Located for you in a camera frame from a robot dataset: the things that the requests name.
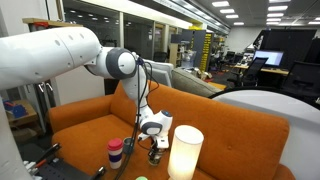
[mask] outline cup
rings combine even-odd
[[[134,142],[131,144],[130,147],[130,143],[132,141],[131,137],[127,137],[123,140],[123,153],[125,154],[131,154],[133,152],[133,144]]]
[[[108,154],[111,169],[118,169],[121,166],[123,142],[119,138],[108,142]]]

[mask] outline ceiling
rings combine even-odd
[[[185,17],[184,14],[175,12],[153,0],[131,1],[189,22],[194,21],[192,18]],[[206,12],[206,14],[212,13],[208,15],[211,15],[211,17],[215,16],[214,19],[218,19],[219,22],[229,27],[234,26],[234,22],[244,22],[244,26],[266,26],[268,6],[271,4],[269,0],[228,0],[230,6],[224,8],[213,7],[212,2],[215,1],[222,0],[185,0],[185,2],[193,5],[197,9]],[[281,26],[309,26],[308,22],[314,20],[316,17],[320,17],[320,0],[291,0],[291,2],[286,3],[272,3],[272,5],[288,6],[286,11],[282,11],[284,16],[281,18]],[[226,14],[220,13],[221,9],[229,8],[234,9],[235,13],[239,15],[239,18],[227,19],[225,17]]]

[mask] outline white robotic arm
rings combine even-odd
[[[154,115],[147,105],[148,88],[144,94],[142,91],[147,86],[146,75],[134,53],[123,48],[101,47],[95,34],[82,27],[1,38],[0,52],[0,90],[40,83],[81,65],[94,75],[120,79],[128,97],[136,105],[141,99],[137,108],[140,108],[139,122],[145,137],[152,136],[159,142],[159,148],[168,147],[172,117],[165,113]],[[141,82],[140,94],[138,81]],[[2,103],[0,118],[0,179],[28,179]]]

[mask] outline glowing cylinder lamp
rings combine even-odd
[[[203,139],[201,131],[192,126],[181,125],[174,130],[168,166],[170,179],[192,179]]]

